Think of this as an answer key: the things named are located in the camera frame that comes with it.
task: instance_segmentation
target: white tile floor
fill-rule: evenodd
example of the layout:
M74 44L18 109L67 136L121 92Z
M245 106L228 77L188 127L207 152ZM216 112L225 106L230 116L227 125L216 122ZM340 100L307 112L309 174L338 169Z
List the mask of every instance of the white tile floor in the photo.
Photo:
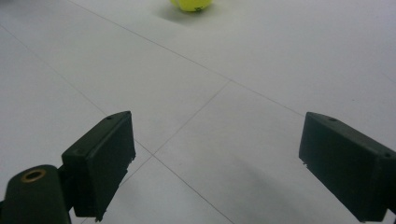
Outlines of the white tile floor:
M396 149L396 2L213 1L0 0L0 199L131 110L103 223L359 223L298 159L304 113Z

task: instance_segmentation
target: yellow tennis ball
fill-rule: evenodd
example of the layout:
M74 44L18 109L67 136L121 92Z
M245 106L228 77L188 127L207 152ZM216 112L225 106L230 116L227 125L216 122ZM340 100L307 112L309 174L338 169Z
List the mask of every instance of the yellow tennis ball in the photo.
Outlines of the yellow tennis ball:
M201 11L210 5L212 0L170 0L183 11Z

